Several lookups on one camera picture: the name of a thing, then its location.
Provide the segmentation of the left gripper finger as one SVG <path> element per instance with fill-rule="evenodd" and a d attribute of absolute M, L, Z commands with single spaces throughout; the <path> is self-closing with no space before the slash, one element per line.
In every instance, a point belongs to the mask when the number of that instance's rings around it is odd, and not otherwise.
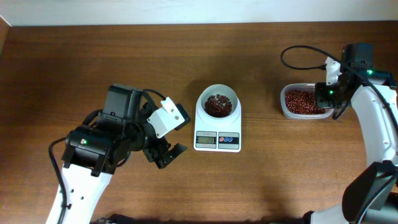
<path fill-rule="evenodd" d="M 171 154 L 167 147 L 160 146 L 157 148 L 158 156 L 155 159 L 157 165 L 169 165 Z"/>
<path fill-rule="evenodd" d="M 181 155 L 186 150 L 187 146 L 184 146 L 180 143 L 174 145 L 174 147 L 171 150 L 167 151 L 162 156 L 161 168 L 162 169 L 166 168 L 172 161 L 174 161 L 179 155 Z"/>

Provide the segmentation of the red adzuki beans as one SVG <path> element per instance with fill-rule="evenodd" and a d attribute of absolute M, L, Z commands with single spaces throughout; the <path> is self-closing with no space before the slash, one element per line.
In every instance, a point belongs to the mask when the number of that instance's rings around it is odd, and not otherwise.
<path fill-rule="evenodd" d="M 324 114 L 326 109 L 319 108 L 315 93 L 311 91 L 289 90 L 284 94 L 285 105 L 295 114 Z"/>

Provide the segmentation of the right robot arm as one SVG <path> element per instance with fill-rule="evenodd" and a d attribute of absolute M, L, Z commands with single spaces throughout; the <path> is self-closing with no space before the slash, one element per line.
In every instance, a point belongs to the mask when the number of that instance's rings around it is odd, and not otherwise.
<path fill-rule="evenodd" d="M 340 204 L 309 211 L 303 223 L 397 223 L 397 85 L 373 66 L 371 44 L 348 44 L 341 59 L 329 56 L 326 81 L 315 85 L 320 108 L 338 119 L 351 107 L 366 149 L 367 168 L 347 186 Z"/>

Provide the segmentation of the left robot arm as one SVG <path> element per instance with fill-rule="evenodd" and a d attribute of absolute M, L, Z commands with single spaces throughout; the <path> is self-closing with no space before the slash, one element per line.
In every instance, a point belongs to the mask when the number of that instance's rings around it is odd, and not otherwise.
<path fill-rule="evenodd" d="M 47 223 L 89 223 L 118 167 L 141 151 L 158 169 L 166 168 L 186 146 L 165 138 L 190 122 L 182 105 L 169 97 L 156 106 L 150 90 L 112 84 L 103 109 L 90 113 L 67 136 L 52 142 L 49 156 L 58 180 Z"/>

